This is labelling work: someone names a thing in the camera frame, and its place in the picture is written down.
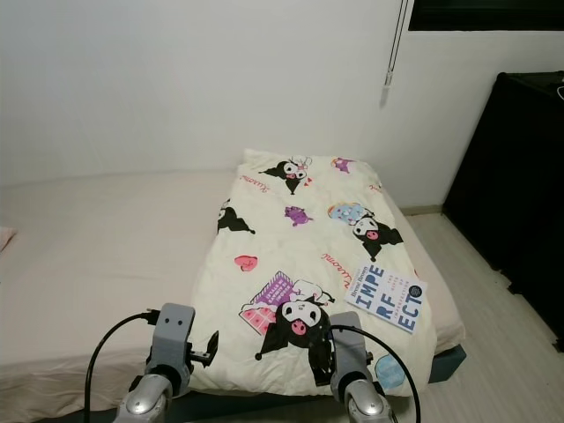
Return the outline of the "white book with blue letters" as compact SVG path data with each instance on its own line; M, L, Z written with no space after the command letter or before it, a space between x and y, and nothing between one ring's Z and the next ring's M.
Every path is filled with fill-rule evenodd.
M426 282L375 264L361 267L346 293L349 305L407 333L420 327L427 303Z

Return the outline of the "cream cartoon print blanket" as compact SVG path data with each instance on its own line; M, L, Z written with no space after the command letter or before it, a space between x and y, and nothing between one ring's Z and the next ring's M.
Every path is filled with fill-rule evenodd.
M370 264L427 283L415 333L347 303L347 287ZM330 394L315 386L313 342L330 341L328 318L338 313L360 316L369 370L395 396L411 395L410 378L423 390L434 356L464 339L446 282L378 174L341 157L243 153L190 302L192 341L220 334L194 390Z

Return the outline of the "bed mattress with beige sheet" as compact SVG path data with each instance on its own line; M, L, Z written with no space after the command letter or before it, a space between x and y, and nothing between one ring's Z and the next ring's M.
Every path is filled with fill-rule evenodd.
M102 334L165 303L193 307L236 170L5 187L1 222L17 233L0 254L0 364L84 356L93 384L109 354L139 351L145 364L152 328Z

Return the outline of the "tall black furniture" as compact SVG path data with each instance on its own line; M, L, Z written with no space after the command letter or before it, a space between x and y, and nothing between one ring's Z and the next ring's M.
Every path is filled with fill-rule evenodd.
M564 352L564 71L496 77L442 210Z

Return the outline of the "white window blind wand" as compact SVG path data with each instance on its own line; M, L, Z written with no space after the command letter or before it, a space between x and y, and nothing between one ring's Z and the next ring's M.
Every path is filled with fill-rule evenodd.
M392 81L394 81L400 44L402 44L406 27L410 25L411 5L412 0L398 0L397 20L394 32L392 32L390 48L388 48L387 67L386 70L384 70L384 78L382 82L382 89L384 90L390 89Z

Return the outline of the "dark window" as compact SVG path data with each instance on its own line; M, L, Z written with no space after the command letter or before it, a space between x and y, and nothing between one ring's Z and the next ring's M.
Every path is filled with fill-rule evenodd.
M564 0L414 0L410 31L564 31Z

